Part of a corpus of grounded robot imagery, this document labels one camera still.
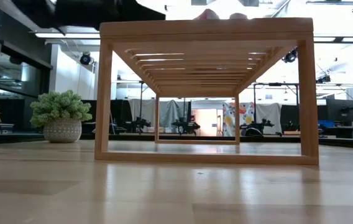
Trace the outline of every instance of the computer monitor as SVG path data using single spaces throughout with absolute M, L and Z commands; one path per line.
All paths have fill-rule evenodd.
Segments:
M 329 121 L 353 122 L 353 100 L 326 99 Z

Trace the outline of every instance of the wooden table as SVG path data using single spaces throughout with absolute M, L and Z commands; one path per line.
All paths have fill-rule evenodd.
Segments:
M 95 139 L 96 159 L 116 159 L 108 152 L 112 52 L 156 93 L 156 143 L 239 144 L 235 141 L 160 140 L 160 97 L 231 97 L 239 93 L 298 46 L 300 73 L 301 157 L 242 157 L 239 162 L 318 164 L 318 125 L 310 18 L 206 21 L 142 21 L 101 24 L 101 53 Z M 238 113 L 235 125 L 239 127 Z M 162 159 L 147 158 L 143 160 Z M 228 159 L 214 159 L 228 162 Z

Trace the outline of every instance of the potted plant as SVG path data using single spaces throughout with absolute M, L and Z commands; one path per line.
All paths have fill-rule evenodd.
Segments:
M 71 143 L 81 136 L 81 122 L 92 119 L 88 113 L 91 105 L 83 103 L 81 97 L 68 90 L 64 93 L 51 91 L 33 102 L 31 123 L 44 127 L 44 138 L 50 142 Z

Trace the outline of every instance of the white planter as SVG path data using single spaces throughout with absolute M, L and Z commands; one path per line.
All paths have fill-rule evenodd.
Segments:
M 73 143 L 81 132 L 81 121 L 70 118 L 58 118 L 44 126 L 44 138 L 52 143 Z

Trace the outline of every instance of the green succulent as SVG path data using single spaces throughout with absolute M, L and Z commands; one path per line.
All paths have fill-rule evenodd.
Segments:
M 73 91 L 64 93 L 51 91 L 39 96 L 39 100 L 30 104 L 33 109 L 33 117 L 30 120 L 33 126 L 39 128 L 54 121 L 57 118 L 71 118 L 78 121 L 92 119 L 88 113 L 91 105 L 83 103 L 81 97 Z

